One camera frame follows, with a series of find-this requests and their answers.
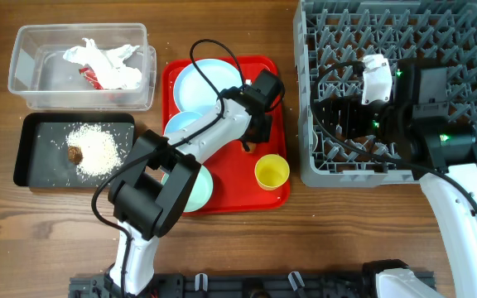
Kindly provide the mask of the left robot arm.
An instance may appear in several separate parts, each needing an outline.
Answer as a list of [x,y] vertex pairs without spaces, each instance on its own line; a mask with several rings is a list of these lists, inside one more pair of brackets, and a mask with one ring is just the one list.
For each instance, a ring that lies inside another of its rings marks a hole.
[[121,243],[107,279],[118,297],[139,296],[153,278],[160,237],[184,213],[204,162],[231,142],[245,151],[270,139],[273,105],[283,82],[262,70],[251,84],[223,89],[217,104],[187,127],[144,132],[106,181]]

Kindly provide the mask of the light blue bowl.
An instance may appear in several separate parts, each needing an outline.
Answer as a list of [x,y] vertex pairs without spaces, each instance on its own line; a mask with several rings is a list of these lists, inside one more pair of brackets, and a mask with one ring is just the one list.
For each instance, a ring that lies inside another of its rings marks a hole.
[[202,115],[200,113],[193,111],[179,112],[167,122],[163,135],[178,132],[182,128],[187,127],[201,117]]

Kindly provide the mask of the light green bowl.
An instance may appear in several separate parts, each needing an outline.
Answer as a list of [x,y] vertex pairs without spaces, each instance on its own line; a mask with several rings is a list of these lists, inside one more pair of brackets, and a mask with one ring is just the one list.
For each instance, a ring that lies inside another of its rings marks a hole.
[[[173,174],[170,172],[162,177],[162,190],[165,192],[166,204],[171,207],[174,206],[174,203],[184,194],[182,190],[188,180],[188,175],[185,173]],[[190,191],[183,212],[191,213],[204,207],[213,194],[213,188],[214,182],[212,175],[205,166],[202,166]]]

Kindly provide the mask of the red snack wrapper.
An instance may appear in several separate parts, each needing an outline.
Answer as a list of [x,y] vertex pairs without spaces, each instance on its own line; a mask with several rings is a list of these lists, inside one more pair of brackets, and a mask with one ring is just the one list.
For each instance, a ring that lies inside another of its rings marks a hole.
[[94,71],[92,69],[90,69],[89,67],[84,67],[84,68],[81,68],[79,69],[79,73],[81,76],[83,76],[95,89],[97,90],[103,90],[103,86],[101,85],[101,83],[99,82],[99,80],[97,79],[97,76],[96,74],[94,73]]

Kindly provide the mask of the brown food scrap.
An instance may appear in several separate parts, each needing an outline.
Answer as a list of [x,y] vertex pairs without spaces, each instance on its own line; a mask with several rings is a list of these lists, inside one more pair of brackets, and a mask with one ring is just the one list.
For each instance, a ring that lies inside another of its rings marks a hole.
[[82,162],[83,158],[84,158],[83,153],[82,153],[82,151],[79,147],[70,146],[68,148],[68,159],[74,165],[80,164]]

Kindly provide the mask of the white rice pile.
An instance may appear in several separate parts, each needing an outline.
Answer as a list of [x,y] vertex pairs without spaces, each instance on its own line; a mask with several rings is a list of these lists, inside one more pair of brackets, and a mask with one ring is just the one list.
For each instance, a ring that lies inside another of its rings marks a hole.
[[113,134],[98,124],[83,124],[65,138],[68,147],[80,150],[82,159],[76,165],[76,173],[84,177],[96,177],[111,173],[122,165],[118,145]]

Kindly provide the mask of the orange carrot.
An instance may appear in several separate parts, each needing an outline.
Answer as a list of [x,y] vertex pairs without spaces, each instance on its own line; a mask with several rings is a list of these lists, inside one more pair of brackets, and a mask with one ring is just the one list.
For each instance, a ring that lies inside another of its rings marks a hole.
[[256,144],[256,143],[246,142],[246,143],[245,143],[245,146],[244,146],[244,150],[245,150],[247,153],[254,153],[256,147],[257,147],[257,144]]

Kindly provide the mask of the white napkin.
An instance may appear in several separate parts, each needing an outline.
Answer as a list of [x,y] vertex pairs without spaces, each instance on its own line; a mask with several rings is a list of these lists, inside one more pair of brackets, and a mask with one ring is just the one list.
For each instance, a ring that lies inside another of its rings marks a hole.
[[100,50],[94,39],[83,38],[85,46],[74,46],[63,54],[63,59],[83,67],[88,66],[95,74],[102,89],[138,89],[142,82],[140,69],[127,66],[139,46],[129,44]]

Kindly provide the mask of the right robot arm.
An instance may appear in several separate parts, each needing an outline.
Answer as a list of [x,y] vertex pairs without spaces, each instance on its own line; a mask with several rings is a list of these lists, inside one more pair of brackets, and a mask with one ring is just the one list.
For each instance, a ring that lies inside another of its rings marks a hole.
[[372,161],[409,169],[436,217],[459,297],[477,297],[477,131],[451,118],[447,69],[433,59],[402,59],[391,70],[382,55],[338,63],[319,78],[350,68],[362,79],[360,94],[310,97],[319,129],[346,150],[373,135],[398,145],[388,158],[358,149]]

